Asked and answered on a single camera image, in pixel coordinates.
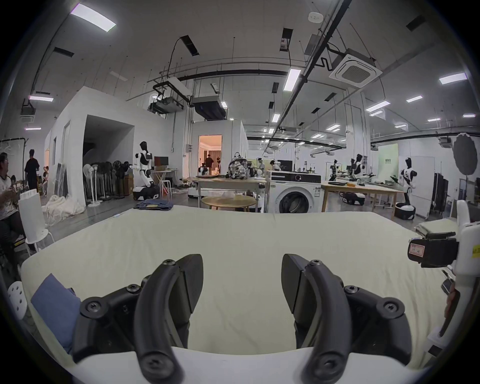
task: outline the round wooden table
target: round wooden table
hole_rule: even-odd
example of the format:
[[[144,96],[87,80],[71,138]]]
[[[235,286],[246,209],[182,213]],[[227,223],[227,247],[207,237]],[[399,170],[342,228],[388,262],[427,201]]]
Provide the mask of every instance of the round wooden table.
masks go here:
[[[210,209],[212,207],[216,207],[216,210],[218,210],[218,207],[243,208],[245,212],[248,212],[248,207],[255,205],[256,200],[254,197],[244,195],[235,195],[235,197],[207,196],[202,199],[202,203],[210,206]]]

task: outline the washing machine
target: washing machine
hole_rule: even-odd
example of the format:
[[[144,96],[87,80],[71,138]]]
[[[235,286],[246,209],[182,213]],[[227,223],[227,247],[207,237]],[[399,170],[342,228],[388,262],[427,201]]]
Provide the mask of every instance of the washing machine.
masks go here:
[[[264,212],[321,212],[322,177],[314,173],[267,171]]]

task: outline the smoke detector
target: smoke detector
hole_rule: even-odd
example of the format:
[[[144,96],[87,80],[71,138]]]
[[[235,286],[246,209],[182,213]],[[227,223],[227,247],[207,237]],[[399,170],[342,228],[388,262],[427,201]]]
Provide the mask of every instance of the smoke detector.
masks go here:
[[[318,12],[310,12],[308,14],[308,21],[315,24],[320,24],[324,20],[324,16]]]

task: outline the white humanoid robot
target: white humanoid robot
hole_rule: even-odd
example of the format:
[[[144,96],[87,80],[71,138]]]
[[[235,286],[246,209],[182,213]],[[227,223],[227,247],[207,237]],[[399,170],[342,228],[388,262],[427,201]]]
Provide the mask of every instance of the white humanoid robot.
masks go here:
[[[145,141],[140,143],[140,148],[142,151],[135,154],[133,168],[140,171],[142,186],[137,186],[133,189],[133,198],[135,200],[157,199],[160,195],[160,188],[158,185],[155,185],[150,177],[153,156],[148,152]]]

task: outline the ceiling vent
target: ceiling vent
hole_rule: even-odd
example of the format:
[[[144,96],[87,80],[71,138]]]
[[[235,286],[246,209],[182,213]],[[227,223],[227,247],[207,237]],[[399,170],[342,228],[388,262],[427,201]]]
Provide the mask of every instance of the ceiling vent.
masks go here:
[[[440,144],[442,148],[453,148],[452,139],[448,136],[439,137],[438,144]]]
[[[375,68],[373,60],[352,49],[347,49],[345,56],[338,56],[332,63],[330,79],[362,88],[382,74]]]

